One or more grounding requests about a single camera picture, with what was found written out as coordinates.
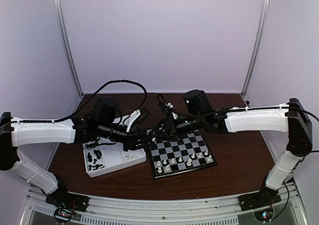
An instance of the robotic arm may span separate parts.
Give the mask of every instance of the robotic arm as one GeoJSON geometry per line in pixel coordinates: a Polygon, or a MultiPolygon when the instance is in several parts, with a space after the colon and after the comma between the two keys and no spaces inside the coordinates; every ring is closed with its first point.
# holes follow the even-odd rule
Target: robotic arm
{"type": "Polygon", "coordinates": [[[313,148],[312,123],[298,99],[287,104],[262,108],[213,110],[204,91],[193,90],[183,96],[189,114],[178,113],[171,104],[159,100],[166,117],[150,132],[163,140],[176,140],[203,128],[206,132],[227,134],[246,130],[274,130],[289,133],[289,143],[257,193],[239,197],[243,211],[280,201],[278,189],[298,163],[313,148]]]}
{"type": "Polygon", "coordinates": [[[85,116],[76,116],[61,122],[54,120],[27,120],[11,117],[9,112],[0,119],[0,170],[8,170],[38,186],[57,207],[83,207],[78,197],[68,193],[63,180],[31,161],[19,146],[33,143],[87,143],[98,137],[121,142],[123,150],[136,150],[150,142],[147,134],[137,126],[150,114],[137,110],[128,118],[127,126],[113,123],[119,104],[112,99],[99,99],[94,109],[85,116]]]}
{"type": "Polygon", "coordinates": [[[166,117],[149,134],[138,127],[150,114],[145,109],[133,112],[125,126],[113,123],[119,104],[112,99],[99,99],[87,115],[60,122],[12,118],[10,113],[5,112],[0,119],[0,170],[16,173],[38,186],[53,204],[66,208],[75,204],[79,210],[82,201],[68,193],[63,180],[37,166],[18,149],[20,145],[87,143],[104,137],[121,142],[127,151],[149,146],[152,139],[175,141],[201,128],[208,133],[222,134],[245,130],[288,132],[289,143],[265,177],[260,191],[239,197],[244,211],[271,204],[282,183],[312,150],[312,123],[297,99],[274,107],[217,110],[212,109],[204,91],[190,91],[183,99],[189,114],[178,113],[172,104],[159,100],[159,107],[166,117]]]}

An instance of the chess piece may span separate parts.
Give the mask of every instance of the chess piece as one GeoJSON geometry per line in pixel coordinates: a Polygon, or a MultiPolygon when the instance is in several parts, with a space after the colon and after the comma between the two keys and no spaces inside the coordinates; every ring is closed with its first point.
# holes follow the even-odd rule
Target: chess piece
{"type": "Polygon", "coordinates": [[[88,161],[92,162],[92,155],[90,153],[88,153],[88,161]]]}
{"type": "Polygon", "coordinates": [[[187,166],[191,166],[191,159],[188,159],[188,162],[186,163],[187,166]]]}

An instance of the black cable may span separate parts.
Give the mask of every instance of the black cable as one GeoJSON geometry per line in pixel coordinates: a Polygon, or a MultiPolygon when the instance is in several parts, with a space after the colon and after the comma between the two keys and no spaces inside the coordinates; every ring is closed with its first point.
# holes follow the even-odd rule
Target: black cable
{"type": "Polygon", "coordinates": [[[128,84],[133,84],[133,85],[136,85],[138,87],[140,87],[143,91],[144,91],[144,98],[140,104],[140,106],[138,107],[138,109],[140,109],[143,104],[145,103],[147,97],[148,97],[148,92],[146,91],[145,87],[138,83],[138,82],[133,82],[133,81],[130,81],[130,80],[116,80],[116,81],[109,81],[105,84],[103,84],[98,90],[95,91],[95,93],[93,93],[93,95],[80,107],[78,108],[75,112],[73,112],[72,114],[66,116],[66,117],[63,117],[63,118],[60,118],[60,119],[51,119],[51,120],[38,120],[38,119],[34,119],[34,120],[29,120],[29,119],[25,119],[25,120],[21,120],[20,122],[21,123],[58,123],[58,122],[62,122],[64,120],[67,120],[67,119],[70,119],[72,118],[74,115],[76,115],[77,113],[79,113],[81,110],[83,110],[87,105],[88,103],[103,89],[105,88],[107,85],[109,84],[114,84],[114,83],[128,83],[128,84]]]}
{"type": "Polygon", "coordinates": [[[127,124],[125,124],[125,122],[130,118],[130,116],[131,116],[131,115],[129,115],[128,117],[126,117],[126,118],[124,119],[123,125],[127,125],[127,124]]]}
{"type": "Polygon", "coordinates": [[[98,144],[98,142],[100,141],[100,137],[97,137],[96,140],[94,141],[94,144],[98,144]]]}
{"type": "Polygon", "coordinates": [[[161,103],[160,99],[162,99],[165,102],[165,104],[166,104],[166,100],[165,100],[164,96],[161,93],[158,93],[156,98],[157,98],[159,103],[161,103]]]}
{"type": "Polygon", "coordinates": [[[286,189],[287,189],[287,193],[288,193],[287,201],[286,201],[286,203],[285,203],[283,209],[281,209],[281,211],[280,211],[273,219],[271,219],[271,221],[273,221],[273,220],[275,220],[276,218],[278,218],[278,217],[283,213],[283,211],[285,210],[285,208],[286,208],[287,205],[288,205],[290,193],[289,193],[289,189],[288,189],[288,187],[287,187],[287,185],[286,185],[285,182],[284,182],[284,185],[285,185],[285,187],[286,187],[286,189]]]}
{"type": "Polygon", "coordinates": [[[114,83],[129,83],[129,84],[133,84],[133,85],[136,85],[136,86],[142,88],[142,90],[144,91],[144,99],[142,100],[142,102],[141,102],[140,106],[138,107],[138,109],[140,109],[140,108],[143,106],[144,102],[146,101],[146,99],[147,99],[147,97],[148,97],[148,92],[146,91],[145,87],[142,86],[140,83],[133,82],[133,81],[130,81],[130,80],[109,81],[109,82],[103,84],[98,90],[96,90],[96,92],[93,93],[93,95],[92,95],[80,108],[78,108],[75,112],[73,112],[71,115],[68,115],[68,116],[63,117],[63,118],[61,118],[61,119],[58,119],[58,120],[56,120],[55,122],[61,122],[61,121],[64,121],[64,120],[66,120],[66,119],[70,119],[72,116],[78,114],[81,110],[83,110],[83,108],[85,108],[85,107],[88,105],[88,103],[89,103],[103,88],[105,88],[105,87],[106,87],[107,85],[109,85],[109,84],[114,84],[114,83]]]}
{"type": "Polygon", "coordinates": [[[101,143],[101,144],[97,144],[97,145],[115,145],[117,142],[113,142],[113,143],[101,143]]]}
{"type": "Polygon", "coordinates": [[[315,118],[315,119],[319,122],[319,118],[318,118],[315,114],[313,114],[313,113],[311,113],[311,112],[309,112],[309,111],[306,111],[306,110],[297,108],[297,107],[291,107],[291,108],[292,108],[294,111],[304,112],[304,113],[306,113],[306,114],[308,114],[308,115],[311,115],[313,118],[315,118]]]}
{"type": "Polygon", "coordinates": [[[123,114],[122,114],[122,111],[121,111],[120,108],[117,108],[117,112],[118,112],[119,115],[120,115],[120,121],[119,121],[118,123],[116,123],[116,124],[120,124],[120,123],[122,122],[122,120],[123,120],[123,114]]]}
{"type": "Polygon", "coordinates": [[[3,127],[7,126],[8,124],[13,124],[13,123],[17,123],[17,121],[7,122],[7,123],[3,124],[2,126],[0,126],[0,129],[2,129],[3,127]]]}
{"type": "MultiPolygon", "coordinates": [[[[309,154],[311,153],[319,153],[319,150],[313,150],[313,151],[310,151],[309,154]]],[[[300,163],[302,163],[304,160],[305,160],[306,156],[302,158],[302,160],[300,161],[300,163]]]]}
{"type": "MultiPolygon", "coordinates": [[[[160,107],[161,107],[162,103],[161,103],[159,97],[161,97],[164,101],[165,101],[165,98],[162,94],[157,97],[158,102],[160,102],[160,107]]],[[[187,116],[187,117],[192,117],[192,118],[199,118],[199,117],[205,117],[205,116],[210,116],[210,115],[216,115],[217,113],[220,113],[220,112],[245,112],[245,111],[255,111],[255,110],[289,109],[289,108],[292,108],[292,107],[254,107],[254,108],[247,108],[247,109],[246,108],[238,108],[238,109],[221,108],[221,109],[216,110],[214,112],[209,112],[209,113],[204,113],[204,114],[186,114],[186,113],[178,112],[175,109],[166,106],[166,109],[168,111],[174,112],[177,115],[187,116]]]]}

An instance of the white plastic tray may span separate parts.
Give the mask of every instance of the white plastic tray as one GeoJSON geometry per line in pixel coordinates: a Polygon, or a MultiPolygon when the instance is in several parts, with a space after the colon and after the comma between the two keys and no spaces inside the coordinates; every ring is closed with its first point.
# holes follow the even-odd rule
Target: white plastic tray
{"type": "MultiPolygon", "coordinates": [[[[112,143],[112,141],[101,138],[99,140],[99,143],[112,143]]],[[[85,169],[86,173],[91,178],[124,169],[146,161],[146,153],[144,149],[134,151],[129,150],[128,152],[125,152],[123,151],[122,143],[116,143],[115,145],[101,145],[93,148],[87,148],[86,144],[83,144],[85,169]],[[97,155],[94,153],[94,150],[101,151],[102,156],[100,159],[97,159],[97,155]],[[89,162],[89,153],[92,156],[92,162],[89,162]],[[101,164],[102,166],[98,169],[95,169],[94,166],[97,164],[101,164]]]]}

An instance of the white robot arm segment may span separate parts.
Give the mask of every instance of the white robot arm segment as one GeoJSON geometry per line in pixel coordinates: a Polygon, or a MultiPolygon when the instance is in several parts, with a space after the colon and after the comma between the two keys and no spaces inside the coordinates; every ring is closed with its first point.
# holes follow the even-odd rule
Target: white robot arm segment
{"type": "Polygon", "coordinates": [[[58,182],[52,173],[38,166],[21,150],[18,149],[17,154],[20,160],[14,163],[13,167],[9,169],[10,172],[24,178],[28,183],[38,186],[46,194],[51,194],[57,190],[58,182]]]}
{"type": "Polygon", "coordinates": [[[273,169],[269,172],[266,179],[266,187],[278,190],[284,183],[285,179],[293,173],[296,165],[301,160],[302,157],[295,156],[290,151],[285,150],[274,165],[273,169]]]}
{"type": "Polygon", "coordinates": [[[58,123],[19,123],[24,119],[14,117],[13,123],[12,145],[19,147],[24,144],[36,143],[73,143],[75,139],[75,129],[73,129],[73,122],[67,119],[58,123]]]}
{"type": "MultiPolygon", "coordinates": [[[[287,108],[287,104],[276,107],[287,108]]],[[[265,109],[247,110],[244,112],[228,112],[225,124],[228,132],[238,132],[245,130],[275,130],[288,132],[288,109],[265,109]]]]}

